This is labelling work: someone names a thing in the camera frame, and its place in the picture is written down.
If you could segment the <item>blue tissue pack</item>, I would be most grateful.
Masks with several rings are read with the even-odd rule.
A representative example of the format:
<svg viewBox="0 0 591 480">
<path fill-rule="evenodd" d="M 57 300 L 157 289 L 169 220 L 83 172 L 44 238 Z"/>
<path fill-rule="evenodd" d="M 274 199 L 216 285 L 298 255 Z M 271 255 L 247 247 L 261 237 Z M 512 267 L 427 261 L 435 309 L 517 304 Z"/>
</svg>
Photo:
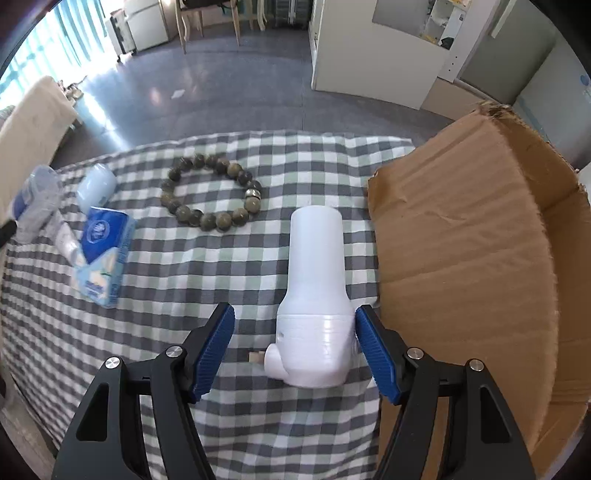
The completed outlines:
<svg viewBox="0 0 591 480">
<path fill-rule="evenodd" d="M 135 224 L 123 211 L 89 209 L 80 239 L 86 264 L 75 269 L 72 279 L 83 297 L 105 308 L 116 306 Z"/>
</svg>

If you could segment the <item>white plastic bottle-shaped device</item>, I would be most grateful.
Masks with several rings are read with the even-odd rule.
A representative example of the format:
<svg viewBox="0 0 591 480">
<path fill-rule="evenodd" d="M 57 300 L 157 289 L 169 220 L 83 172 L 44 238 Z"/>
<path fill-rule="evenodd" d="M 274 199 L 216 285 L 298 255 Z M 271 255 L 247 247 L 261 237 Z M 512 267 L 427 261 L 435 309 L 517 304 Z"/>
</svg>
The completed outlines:
<svg viewBox="0 0 591 480">
<path fill-rule="evenodd" d="M 342 215 L 311 205 L 290 217 L 287 292 L 266 348 L 266 376 L 298 388 L 345 383 L 353 361 L 353 304 L 346 293 Z"/>
</svg>

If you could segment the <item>clear floss pick jar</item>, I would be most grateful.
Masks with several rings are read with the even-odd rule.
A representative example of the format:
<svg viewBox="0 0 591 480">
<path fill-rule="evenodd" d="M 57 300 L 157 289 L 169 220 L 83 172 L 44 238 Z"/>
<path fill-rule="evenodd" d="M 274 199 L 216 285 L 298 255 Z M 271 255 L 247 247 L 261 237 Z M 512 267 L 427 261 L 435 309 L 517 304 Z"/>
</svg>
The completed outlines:
<svg viewBox="0 0 591 480">
<path fill-rule="evenodd" d="M 61 204 L 59 175 L 47 165 L 37 166 L 15 196 L 11 213 L 16 221 L 15 239 L 32 243 Z"/>
</svg>

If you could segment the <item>white cream tube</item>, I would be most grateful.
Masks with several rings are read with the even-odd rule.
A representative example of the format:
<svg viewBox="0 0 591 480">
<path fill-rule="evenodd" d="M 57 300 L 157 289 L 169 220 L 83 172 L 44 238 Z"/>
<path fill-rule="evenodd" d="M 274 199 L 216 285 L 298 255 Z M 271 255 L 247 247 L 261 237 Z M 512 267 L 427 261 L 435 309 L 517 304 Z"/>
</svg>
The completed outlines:
<svg viewBox="0 0 591 480">
<path fill-rule="evenodd" d="M 83 268 L 87 265 L 79 241 L 59 210 L 55 211 L 47 223 L 47 234 L 72 267 Z"/>
</svg>

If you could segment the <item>brown cardboard box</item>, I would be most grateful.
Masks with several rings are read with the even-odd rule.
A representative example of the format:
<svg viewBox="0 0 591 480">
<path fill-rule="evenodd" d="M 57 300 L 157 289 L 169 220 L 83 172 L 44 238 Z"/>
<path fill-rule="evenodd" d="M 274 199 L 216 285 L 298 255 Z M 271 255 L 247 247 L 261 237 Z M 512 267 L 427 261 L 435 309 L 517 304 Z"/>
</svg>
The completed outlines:
<svg viewBox="0 0 591 480">
<path fill-rule="evenodd" d="M 545 476 L 590 401 L 590 205 L 570 164 L 486 102 L 368 184 L 381 318 L 482 360 Z"/>
</svg>

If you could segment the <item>checkered tablecloth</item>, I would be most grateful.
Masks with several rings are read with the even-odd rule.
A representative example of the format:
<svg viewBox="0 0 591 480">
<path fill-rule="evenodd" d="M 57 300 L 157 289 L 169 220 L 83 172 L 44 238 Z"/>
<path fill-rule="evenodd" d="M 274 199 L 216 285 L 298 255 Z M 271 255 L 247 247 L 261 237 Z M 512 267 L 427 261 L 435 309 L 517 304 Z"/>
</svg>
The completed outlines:
<svg viewBox="0 0 591 480">
<path fill-rule="evenodd" d="M 278 131 L 192 137 L 104 156 L 118 183 L 109 205 L 136 222 L 118 302 L 109 309 L 81 296 L 71 286 L 70 265 L 47 236 L 10 243 L 3 253 L 1 325 L 15 396 L 4 416 L 31 436 L 38 453 L 51 455 L 107 357 L 153 358 L 228 302 L 235 307 L 235 334 L 211 392 L 192 410 L 215 475 L 372 477 L 380 402 L 362 356 L 344 385 L 305 390 L 270 380 L 249 355 L 276 333 L 297 208 L 339 210 L 346 292 L 355 305 L 377 303 L 367 183 L 413 146 L 408 135 Z M 225 233 L 179 225 L 161 205 L 161 184 L 180 158 L 197 154 L 224 156 L 249 170 L 263 185 L 259 215 Z"/>
</svg>

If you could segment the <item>light blue earbuds case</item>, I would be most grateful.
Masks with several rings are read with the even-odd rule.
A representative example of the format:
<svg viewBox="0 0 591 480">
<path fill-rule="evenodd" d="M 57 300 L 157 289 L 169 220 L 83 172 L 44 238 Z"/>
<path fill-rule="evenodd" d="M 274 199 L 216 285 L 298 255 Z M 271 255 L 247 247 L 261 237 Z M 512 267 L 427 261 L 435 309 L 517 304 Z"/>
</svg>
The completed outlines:
<svg viewBox="0 0 591 480">
<path fill-rule="evenodd" d="M 104 164 L 92 166 L 79 183 L 76 199 L 80 211 L 87 215 L 91 207 L 102 208 L 114 195 L 117 179 Z"/>
</svg>

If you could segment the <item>white partition cabinet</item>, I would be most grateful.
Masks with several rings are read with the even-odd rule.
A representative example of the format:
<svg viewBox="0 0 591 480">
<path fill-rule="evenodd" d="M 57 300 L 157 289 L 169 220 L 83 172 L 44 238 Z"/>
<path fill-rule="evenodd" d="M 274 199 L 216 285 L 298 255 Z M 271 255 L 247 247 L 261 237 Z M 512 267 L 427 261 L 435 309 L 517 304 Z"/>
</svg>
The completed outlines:
<svg viewBox="0 0 591 480">
<path fill-rule="evenodd" d="M 311 87 L 419 110 L 453 87 L 496 1 L 317 1 Z"/>
</svg>

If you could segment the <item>white mini fridge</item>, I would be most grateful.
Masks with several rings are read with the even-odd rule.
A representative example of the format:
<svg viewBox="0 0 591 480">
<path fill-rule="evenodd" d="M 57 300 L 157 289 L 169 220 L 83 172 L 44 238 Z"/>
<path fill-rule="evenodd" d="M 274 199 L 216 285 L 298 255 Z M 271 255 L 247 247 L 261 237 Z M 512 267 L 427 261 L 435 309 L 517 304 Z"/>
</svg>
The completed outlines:
<svg viewBox="0 0 591 480">
<path fill-rule="evenodd" d="M 124 4 L 124 11 L 138 52 L 169 40 L 164 13 L 158 0 L 129 0 Z"/>
</svg>

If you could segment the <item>wooden chair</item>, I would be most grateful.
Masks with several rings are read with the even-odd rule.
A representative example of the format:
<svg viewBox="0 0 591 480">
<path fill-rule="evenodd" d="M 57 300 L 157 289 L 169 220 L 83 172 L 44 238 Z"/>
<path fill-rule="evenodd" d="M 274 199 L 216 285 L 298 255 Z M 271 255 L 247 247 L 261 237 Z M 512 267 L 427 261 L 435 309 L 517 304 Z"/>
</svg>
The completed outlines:
<svg viewBox="0 0 591 480">
<path fill-rule="evenodd" d="M 250 30 L 266 30 L 266 0 L 245 1 L 173 1 L 180 46 L 186 53 L 191 32 L 204 37 L 205 28 L 230 23 L 238 45 L 242 42 L 240 23 L 245 20 Z"/>
</svg>

